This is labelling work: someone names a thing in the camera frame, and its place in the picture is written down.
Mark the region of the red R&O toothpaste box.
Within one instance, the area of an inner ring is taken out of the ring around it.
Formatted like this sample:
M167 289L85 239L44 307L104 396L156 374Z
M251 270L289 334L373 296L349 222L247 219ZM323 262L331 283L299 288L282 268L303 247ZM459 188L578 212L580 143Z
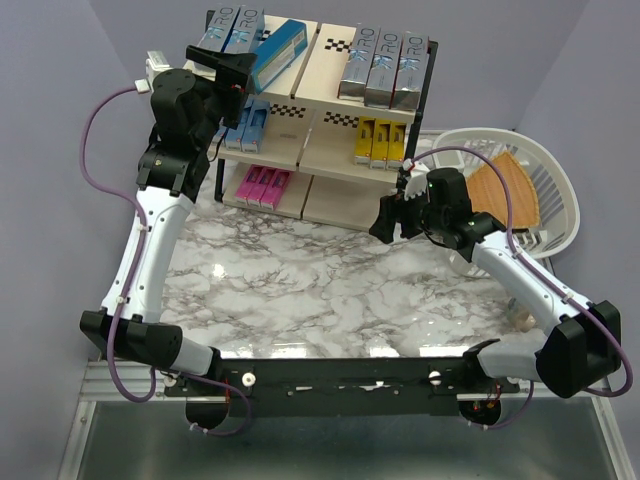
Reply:
M391 101L393 110L415 111L419 105L429 59L429 37L406 31Z

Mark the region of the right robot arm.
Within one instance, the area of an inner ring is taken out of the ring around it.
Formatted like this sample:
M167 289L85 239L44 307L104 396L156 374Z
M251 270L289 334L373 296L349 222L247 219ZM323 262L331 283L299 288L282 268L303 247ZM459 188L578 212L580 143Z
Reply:
M465 178L456 169L436 169L415 179L423 193L382 197L370 234L385 244L396 229L406 239L438 236L439 245L498 281L543 332L539 340L490 340L467 350L459 370L467 389L480 392L496 378L512 377L541 382L570 398L629 366L615 306L576 293L520 249L499 220L474 211Z

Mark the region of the pink toothpaste box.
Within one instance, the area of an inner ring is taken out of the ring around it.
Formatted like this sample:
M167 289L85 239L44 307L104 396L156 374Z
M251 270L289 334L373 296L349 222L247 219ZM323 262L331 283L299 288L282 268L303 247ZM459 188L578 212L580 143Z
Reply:
M248 203L248 199L251 195L251 191L253 190L254 186L257 184L260 175L262 173L263 167L259 166L259 165L251 165L242 182L240 183L239 187L237 188L235 194L234 194L234 198L239 201L239 202L243 202L245 204Z
M253 185L248 197L247 203L253 206L260 206L262 197L271 185L273 177L277 173L275 168L264 167L261 170L255 184Z
M281 169L276 170L260 199L260 206L268 210L275 210L278 207L292 176L292 171Z

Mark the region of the light blue toothpaste box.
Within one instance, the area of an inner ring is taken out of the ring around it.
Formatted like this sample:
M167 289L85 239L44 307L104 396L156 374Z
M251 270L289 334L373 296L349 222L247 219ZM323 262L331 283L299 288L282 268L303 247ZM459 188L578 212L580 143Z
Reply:
M232 151L242 150L242 138L249 121L253 102L254 102L254 97L250 96L243 107L238 126L235 129L227 130L225 135L225 140L224 140L225 148L227 150L232 150Z
M270 103L265 100L254 100L250 115L241 140L243 153L259 153L264 131L270 115Z

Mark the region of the yellow toothpaste box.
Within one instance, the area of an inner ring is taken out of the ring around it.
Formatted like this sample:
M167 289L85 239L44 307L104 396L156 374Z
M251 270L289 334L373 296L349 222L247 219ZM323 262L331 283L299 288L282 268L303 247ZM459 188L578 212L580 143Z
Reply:
M372 146L370 153L370 168L385 170L388 158L389 139L391 122L376 119L372 135Z
M354 163L356 165L365 165L367 167L370 166L374 129L374 118L359 118L354 147Z
M386 158L386 170L398 170L404 162L406 124L391 122Z

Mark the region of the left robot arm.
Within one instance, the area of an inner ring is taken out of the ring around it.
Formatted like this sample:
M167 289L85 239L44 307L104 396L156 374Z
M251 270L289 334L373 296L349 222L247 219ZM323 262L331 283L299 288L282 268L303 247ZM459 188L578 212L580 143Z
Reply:
M201 395L222 380L220 353L160 321L170 260L208 173L208 150L219 127L237 127L255 91L254 53L220 53L188 46L186 57L211 77L164 68L129 87L149 93L154 125L137 172L129 238L111 287L96 311L80 319L84 335L105 354L165 372L187 374Z

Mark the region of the silver red R&O box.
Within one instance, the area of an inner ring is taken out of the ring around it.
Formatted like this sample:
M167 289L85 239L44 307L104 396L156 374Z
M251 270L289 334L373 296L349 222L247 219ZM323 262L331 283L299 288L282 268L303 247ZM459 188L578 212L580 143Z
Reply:
M395 88L403 33L382 30L373 55L364 93L364 104L389 109Z

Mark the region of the silver blue R&O box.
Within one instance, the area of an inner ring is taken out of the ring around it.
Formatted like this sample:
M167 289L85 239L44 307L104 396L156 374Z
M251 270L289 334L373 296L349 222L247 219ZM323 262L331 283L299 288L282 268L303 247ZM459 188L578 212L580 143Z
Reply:
M213 52L223 52L228 44L239 11L239 5L216 7L207 17L208 23L198 46Z

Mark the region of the red toothpaste box barcode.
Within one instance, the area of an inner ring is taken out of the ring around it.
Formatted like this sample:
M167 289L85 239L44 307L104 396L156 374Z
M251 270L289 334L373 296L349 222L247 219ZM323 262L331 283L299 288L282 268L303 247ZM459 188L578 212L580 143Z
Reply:
M364 101L366 84L380 33L379 26L359 24L339 83L338 98Z

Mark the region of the pink toothpaste box back side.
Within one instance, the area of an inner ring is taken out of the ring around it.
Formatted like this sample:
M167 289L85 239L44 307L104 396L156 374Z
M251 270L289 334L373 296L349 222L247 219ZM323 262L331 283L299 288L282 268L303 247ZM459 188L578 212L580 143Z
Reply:
M260 206L268 210L275 210L278 207L292 176L292 171L281 169L276 170L260 199Z

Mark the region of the blue metallic toothpaste box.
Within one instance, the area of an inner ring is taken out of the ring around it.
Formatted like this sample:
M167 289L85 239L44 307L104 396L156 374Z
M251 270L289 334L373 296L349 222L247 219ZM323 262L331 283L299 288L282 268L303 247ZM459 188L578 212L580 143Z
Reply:
M223 52L229 54L253 53L260 43L264 28L264 9L242 5Z

